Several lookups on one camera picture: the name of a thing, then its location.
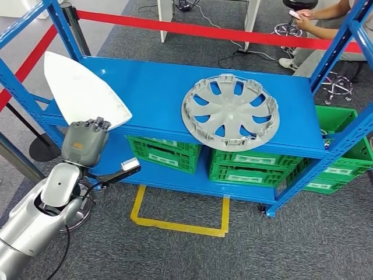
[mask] person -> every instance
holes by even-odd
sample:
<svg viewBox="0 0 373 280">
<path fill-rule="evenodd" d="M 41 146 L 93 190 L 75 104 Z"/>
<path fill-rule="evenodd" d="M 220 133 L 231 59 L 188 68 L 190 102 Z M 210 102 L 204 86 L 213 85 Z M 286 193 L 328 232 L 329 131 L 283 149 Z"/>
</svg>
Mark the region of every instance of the person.
<svg viewBox="0 0 373 280">
<path fill-rule="evenodd" d="M 321 10 L 299 10 L 301 20 L 295 19 L 296 25 L 306 31 L 308 37 L 332 40 L 342 25 L 346 15 L 351 9 L 356 0 L 340 0 L 338 3 Z M 313 25 L 310 20 L 318 20 Z M 363 27 L 368 36 L 373 40 L 373 12 L 367 16 Z M 280 58 L 278 62 L 284 68 L 293 70 L 294 76 L 310 77 L 323 58 L 325 51 L 296 48 L 293 59 Z M 341 60 L 365 61 L 363 54 L 343 52 Z"/>
</svg>

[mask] smartphone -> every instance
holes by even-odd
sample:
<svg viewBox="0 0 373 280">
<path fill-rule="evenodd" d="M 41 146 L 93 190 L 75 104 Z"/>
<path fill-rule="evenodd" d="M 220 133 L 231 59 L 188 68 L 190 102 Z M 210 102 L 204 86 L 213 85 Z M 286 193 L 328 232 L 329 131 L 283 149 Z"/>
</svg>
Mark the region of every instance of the smartphone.
<svg viewBox="0 0 373 280">
<path fill-rule="evenodd" d="M 290 10 L 289 11 L 289 15 L 291 15 L 292 17 L 294 17 L 295 19 L 298 19 L 298 20 L 301 20 L 301 17 L 299 16 L 298 13 L 295 12 L 295 10 Z"/>
</svg>

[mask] person's hand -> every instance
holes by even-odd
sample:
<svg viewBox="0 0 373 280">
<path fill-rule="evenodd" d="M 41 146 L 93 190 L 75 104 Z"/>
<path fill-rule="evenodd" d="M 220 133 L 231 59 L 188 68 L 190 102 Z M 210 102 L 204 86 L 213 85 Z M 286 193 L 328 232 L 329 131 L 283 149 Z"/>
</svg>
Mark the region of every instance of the person's hand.
<svg viewBox="0 0 373 280">
<path fill-rule="evenodd" d="M 297 11 L 299 15 L 305 16 L 310 20 L 314 19 L 314 13 L 311 10 L 299 10 Z"/>
<path fill-rule="evenodd" d="M 299 16 L 301 17 L 301 20 L 295 19 L 295 23 L 298 28 L 301 30 L 308 31 L 310 27 L 312 26 L 312 23 L 307 17 L 305 17 L 302 14 L 299 14 Z"/>
</svg>

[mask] yellow floor tape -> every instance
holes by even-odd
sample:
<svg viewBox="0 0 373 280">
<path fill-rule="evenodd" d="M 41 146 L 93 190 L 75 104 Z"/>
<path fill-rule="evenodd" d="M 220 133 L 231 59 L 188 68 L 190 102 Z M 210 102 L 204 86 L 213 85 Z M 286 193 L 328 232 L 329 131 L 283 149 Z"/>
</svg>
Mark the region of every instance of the yellow floor tape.
<svg viewBox="0 0 373 280">
<path fill-rule="evenodd" d="M 154 226 L 160 229 L 177 230 L 179 232 L 190 232 L 196 233 L 197 235 L 209 235 L 217 237 L 225 237 L 225 233 L 228 233 L 229 227 L 229 198 L 228 197 L 222 199 L 222 228 L 214 229 L 211 227 L 193 226 L 182 223 L 165 222 L 164 220 L 139 218 L 139 211 L 140 210 L 141 203 L 142 202 L 145 189 L 146 186 L 145 185 L 139 186 L 139 191 L 136 196 L 135 203 L 133 204 L 133 208 L 130 214 L 131 220 L 137 225 Z"/>
</svg>

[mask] white plastic panel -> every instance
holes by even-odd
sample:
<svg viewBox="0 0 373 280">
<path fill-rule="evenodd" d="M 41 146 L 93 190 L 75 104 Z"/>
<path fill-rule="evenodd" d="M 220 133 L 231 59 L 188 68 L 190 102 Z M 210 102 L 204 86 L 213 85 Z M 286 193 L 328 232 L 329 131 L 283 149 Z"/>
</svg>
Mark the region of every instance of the white plastic panel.
<svg viewBox="0 0 373 280">
<path fill-rule="evenodd" d="M 47 51 L 44 74 L 68 124 L 102 117 L 112 130 L 132 118 L 109 85 L 78 62 Z"/>
</svg>

